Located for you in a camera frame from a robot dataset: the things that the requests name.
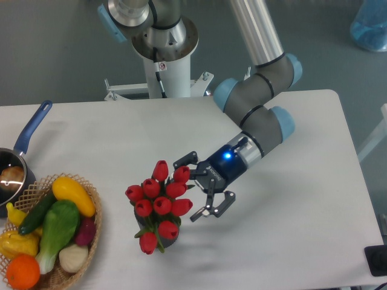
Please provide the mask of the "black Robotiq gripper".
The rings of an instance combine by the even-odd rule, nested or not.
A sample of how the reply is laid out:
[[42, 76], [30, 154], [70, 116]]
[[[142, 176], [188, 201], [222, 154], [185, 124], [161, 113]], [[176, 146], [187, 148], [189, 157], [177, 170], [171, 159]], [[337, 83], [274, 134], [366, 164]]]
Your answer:
[[[225, 189], [247, 170], [247, 165], [238, 149], [237, 145], [225, 144], [201, 162], [199, 162], [197, 152], [191, 151], [173, 163], [174, 178], [196, 180], [205, 193], [209, 191], [211, 180], [214, 183], [214, 193], [207, 194], [205, 206], [190, 217], [191, 222], [201, 217], [220, 218], [235, 202], [236, 194]], [[216, 193], [223, 195], [223, 200], [218, 205], [214, 204]]]

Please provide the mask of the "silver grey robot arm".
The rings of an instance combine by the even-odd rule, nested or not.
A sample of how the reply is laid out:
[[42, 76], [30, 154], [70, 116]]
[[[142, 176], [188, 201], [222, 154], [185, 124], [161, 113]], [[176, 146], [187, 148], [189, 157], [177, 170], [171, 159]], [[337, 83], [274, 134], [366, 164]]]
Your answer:
[[[241, 132], [204, 161], [191, 152], [174, 167], [196, 165], [191, 178], [206, 194], [206, 204], [191, 216], [220, 217], [235, 201], [228, 186], [294, 132], [294, 120], [267, 102], [294, 85], [302, 65], [285, 54], [264, 1], [230, 1], [230, 8], [256, 68], [241, 81], [226, 79], [214, 93], [216, 105]], [[97, 9], [117, 42], [130, 40], [143, 59], [150, 98], [203, 95], [210, 77], [190, 78], [190, 57], [198, 45], [194, 23], [181, 14], [180, 1], [108, 1]]]

